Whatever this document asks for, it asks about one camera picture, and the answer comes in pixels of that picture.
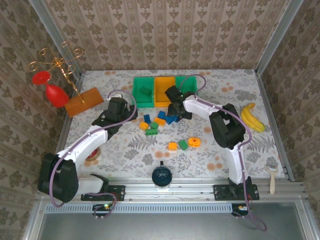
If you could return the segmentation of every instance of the brush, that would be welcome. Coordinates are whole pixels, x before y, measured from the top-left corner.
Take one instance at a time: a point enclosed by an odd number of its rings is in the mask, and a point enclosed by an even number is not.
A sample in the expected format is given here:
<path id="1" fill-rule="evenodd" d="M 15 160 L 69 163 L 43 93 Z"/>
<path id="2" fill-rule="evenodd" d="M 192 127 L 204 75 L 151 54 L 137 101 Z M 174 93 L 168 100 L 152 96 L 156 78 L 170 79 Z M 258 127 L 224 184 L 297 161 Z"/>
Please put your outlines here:
<path id="1" fill-rule="evenodd" d="M 273 195 L 275 194 L 275 188 L 276 188 L 276 183 L 275 183 L 275 176 L 278 173 L 278 166 L 266 164 L 265 165 L 265 170 L 270 173 L 271 180 L 270 180 L 270 194 Z"/>

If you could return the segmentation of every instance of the metal base plate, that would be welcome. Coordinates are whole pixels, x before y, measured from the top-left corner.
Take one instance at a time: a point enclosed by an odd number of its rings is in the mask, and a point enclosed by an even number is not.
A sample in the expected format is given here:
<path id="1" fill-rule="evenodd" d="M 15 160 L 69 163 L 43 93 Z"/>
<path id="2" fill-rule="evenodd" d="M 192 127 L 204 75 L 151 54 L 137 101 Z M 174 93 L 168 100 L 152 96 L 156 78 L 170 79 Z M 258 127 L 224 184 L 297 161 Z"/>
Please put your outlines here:
<path id="1" fill-rule="evenodd" d="M 125 194 L 126 194 L 126 186 L 124 185 L 110 185 L 109 186 L 109 193 L 114 194 L 116 196 L 116 200 L 118 202 L 122 202 L 125 200 Z M 102 196 L 92 196 L 83 194 L 81 195 L 81 201 L 106 201 L 106 202 L 112 202 L 113 197 L 109 195 L 102 195 Z"/>
<path id="2" fill-rule="evenodd" d="M 245 200 L 245 195 L 239 195 L 238 198 L 235 198 L 231 193 L 228 184 L 219 184 L 213 185 L 213 193 L 215 201 L 237 201 L 237 200 Z M 252 200 L 259 200 L 259 192 L 258 187 L 255 184 L 251 184 L 246 188 L 246 193 L 251 197 Z"/>

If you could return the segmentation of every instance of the green container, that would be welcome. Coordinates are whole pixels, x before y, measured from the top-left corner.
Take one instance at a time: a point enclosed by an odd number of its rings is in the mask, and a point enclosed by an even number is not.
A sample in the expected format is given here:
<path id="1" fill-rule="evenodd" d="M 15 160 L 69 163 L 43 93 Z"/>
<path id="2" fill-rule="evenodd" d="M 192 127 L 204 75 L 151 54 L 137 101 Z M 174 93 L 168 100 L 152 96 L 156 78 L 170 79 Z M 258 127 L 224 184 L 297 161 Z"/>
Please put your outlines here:
<path id="1" fill-rule="evenodd" d="M 153 76 L 135 77 L 133 79 L 132 95 L 137 108 L 153 108 L 155 79 Z"/>
<path id="2" fill-rule="evenodd" d="M 186 76 L 176 76 L 175 77 L 175 86 L 179 89 L 180 84 L 186 78 Z M 197 91 L 197 80 L 196 76 L 190 76 L 187 78 L 180 89 L 180 91 L 184 94 L 188 91 L 195 93 Z"/>

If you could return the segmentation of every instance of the toy banana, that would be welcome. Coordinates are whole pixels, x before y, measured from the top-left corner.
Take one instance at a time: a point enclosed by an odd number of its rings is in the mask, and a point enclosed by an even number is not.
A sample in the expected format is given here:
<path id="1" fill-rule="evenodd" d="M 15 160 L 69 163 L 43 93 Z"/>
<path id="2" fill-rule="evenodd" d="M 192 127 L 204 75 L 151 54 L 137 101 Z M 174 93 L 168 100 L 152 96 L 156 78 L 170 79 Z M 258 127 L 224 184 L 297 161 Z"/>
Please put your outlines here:
<path id="1" fill-rule="evenodd" d="M 245 106 L 241 111 L 241 119 L 248 127 L 262 133 L 266 129 L 265 125 L 255 118 L 250 112 L 250 109 L 253 109 L 255 105 L 255 103 L 250 103 L 248 106 Z"/>

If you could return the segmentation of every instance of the green block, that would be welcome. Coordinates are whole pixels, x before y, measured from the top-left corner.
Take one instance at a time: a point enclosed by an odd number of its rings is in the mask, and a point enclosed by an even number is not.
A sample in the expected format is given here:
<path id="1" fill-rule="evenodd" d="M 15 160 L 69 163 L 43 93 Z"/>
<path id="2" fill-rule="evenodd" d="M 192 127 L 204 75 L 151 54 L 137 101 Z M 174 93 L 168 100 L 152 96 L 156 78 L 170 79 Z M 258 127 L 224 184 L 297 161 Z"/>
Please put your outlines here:
<path id="1" fill-rule="evenodd" d="M 152 129 L 158 129 L 159 125 L 158 125 L 158 123 L 156 123 L 156 122 L 154 121 L 153 123 L 150 124 L 150 127 L 151 127 Z"/>
<path id="2" fill-rule="evenodd" d="M 137 108 L 153 108 L 155 106 L 154 92 L 155 78 L 153 76 L 133 79 L 132 95 L 135 98 Z"/>
<path id="3" fill-rule="evenodd" d="M 187 150 L 187 148 L 188 148 L 188 143 L 187 143 L 185 140 L 181 140 L 181 141 L 178 143 L 178 145 L 180 146 L 180 148 L 181 148 L 182 150 Z"/>
<path id="4" fill-rule="evenodd" d="M 147 96 L 149 96 L 149 95 L 151 95 L 151 90 L 150 89 L 148 89 L 148 88 L 146 88 L 146 87 L 142 87 L 142 88 L 140 88 L 140 93 L 142 93 L 142 94 L 144 94 L 144 95 L 147 95 Z"/>
<path id="5" fill-rule="evenodd" d="M 179 89 L 182 81 L 186 78 L 186 76 L 176 76 L 175 77 L 175 86 Z M 184 82 L 180 89 L 180 91 L 184 94 L 188 91 L 195 93 L 197 91 L 197 80 L 195 76 L 188 77 Z"/>
<path id="6" fill-rule="evenodd" d="M 147 129 L 145 130 L 145 135 L 150 136 L 150 135 L 157 135 L 158 130 L 157 129 Z"/>

